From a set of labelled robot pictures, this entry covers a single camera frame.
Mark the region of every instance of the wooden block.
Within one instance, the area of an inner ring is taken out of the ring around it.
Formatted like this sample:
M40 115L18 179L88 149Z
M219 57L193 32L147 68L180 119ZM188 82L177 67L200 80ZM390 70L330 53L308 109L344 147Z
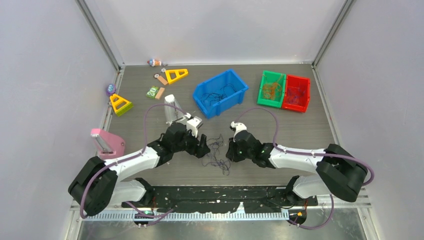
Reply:
M162 94L164 94L164 91L165 91L165 88L161 87L154 98L161 99Z
M167 85L168 84L168 81L165 80L165 78L163 76L161 76L161 75L159 75L157 77L157 80L159 80L163 85Z

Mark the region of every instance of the yellow toy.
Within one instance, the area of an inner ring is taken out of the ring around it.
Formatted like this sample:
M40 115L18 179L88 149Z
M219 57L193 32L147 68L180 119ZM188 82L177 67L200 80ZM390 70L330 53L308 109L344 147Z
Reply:
M173 84L176 81L184 78L185 76L189 75L189 70L187 69L172 69L172 70L166 70L166 80L168 80L169 84Z
M126 113L133 107L133 103L127 99L119 96L118 94L113 94L109 97L110 103L112 104L113 111L119 117L122 114Z

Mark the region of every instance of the green bin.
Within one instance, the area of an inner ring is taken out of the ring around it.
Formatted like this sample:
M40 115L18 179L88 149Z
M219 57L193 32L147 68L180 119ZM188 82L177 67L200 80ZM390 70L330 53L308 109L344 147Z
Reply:
M272 85L273 83L279 84L278 89L280 91L275 91L276 93L272 96L269 95L269 90L264 89L264 85ZM283 104L284 93L286 89L286 74L278 73L273 71L263 71L262 81L260 83L259 94L257 95L257 104L281 108Z

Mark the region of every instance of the robotic arm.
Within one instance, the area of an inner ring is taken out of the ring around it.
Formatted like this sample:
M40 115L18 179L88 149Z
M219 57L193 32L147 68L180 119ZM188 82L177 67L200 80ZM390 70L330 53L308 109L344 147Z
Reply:
M206 144L206 135L202 134L198 140L198 129L201 126L202 119L186 113L184 123L173 122L159 139L147 144L144 153L139 150L106 161L98 156L90 158L69 186L69 194L81 204L89 180L100 169L115 162L128 160L110 167L95 179L85 197L83 209L88 216L94 216L107 205L120 205L125 201L147 205L154 195L152 186L142 178L122 181L138 172L167 163L177 152L186 151L197 158L208 154L211 150Z
M273 143L261 143L241 122L232 122L230 129L234 137L229 139L226 157L233 162L250 159L261 168L292 168L313 173L311 176L294 176L285 189L285 197L292 204L315 195L333 194L347 202L355 202L368 169L356 162L338 157L338 154L352 157L336 144L326 149L297 149Z

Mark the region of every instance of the gray wooden table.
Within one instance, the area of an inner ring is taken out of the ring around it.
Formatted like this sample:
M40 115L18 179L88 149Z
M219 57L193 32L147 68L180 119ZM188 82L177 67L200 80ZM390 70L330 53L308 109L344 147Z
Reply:
M119 89L119 95L131 101L134 107L124 115L113 116L109 131L121 136L126 141L125 153L132 153L144 146L143 116L146 109L154 104L164 103L164 96L173 94L181 107L194 116L203 119L200 133L209 138L218 138L222 134L224 146L217 158L225 160L228 149L228 138L233 135L230 123L243 111L257 107L257 97L261 84L262 71L268 70L310 78L310 102L306 113L298 113L268 107L280 122L277 143L287 147L318 149L326 148L333 143L333 137L318 92L315 78L308 64L276 64L276 65L189 65L168 66L168 69L188 69L189 75L172 85L165 86L161 100L146 97L151 86L163 87L153 75L160 72L161 67L127 66ZM235 72L249 86L244 101L220 116L206 119L196 106L192 94L197 84L202 83L228 69ZM167 126L165 124L163 106L152 109L147 116L147 139L149 142L159 138ZM247 129L262 143L272 142L275 122L271 115L262 110L253 110L240 119ZM155 169L140 172L135 177L146 179L151 185L285 185L295 175L307 174L295 169L264 169L250 160L232 163L229 175L214 166L203 166L202 160L188 155L186 152L174 154L169 164Z

